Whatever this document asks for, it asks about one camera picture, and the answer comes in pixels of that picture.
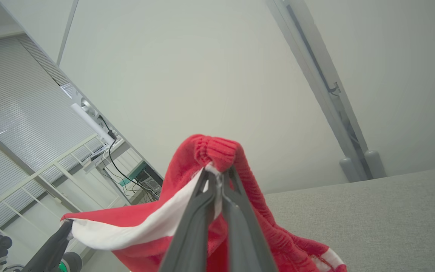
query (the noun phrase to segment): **knit fabric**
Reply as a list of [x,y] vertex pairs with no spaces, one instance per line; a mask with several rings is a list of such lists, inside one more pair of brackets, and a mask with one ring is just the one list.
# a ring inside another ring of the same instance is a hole
[[[295,236],[276,224],[243,148],[223,138],[194,135],[184,141],[169,164],[159,201],[69,213],[62,220],[73,219],[72,235],[76,239],[95,249],[112,250],[131,271],[157,271],[197,177],[207,165],[219,172],[235,166],[280,272],[347,271],[328,246]],[[227,233],[227,224],[219,215],[209,226],[209,272],[228,270]]]

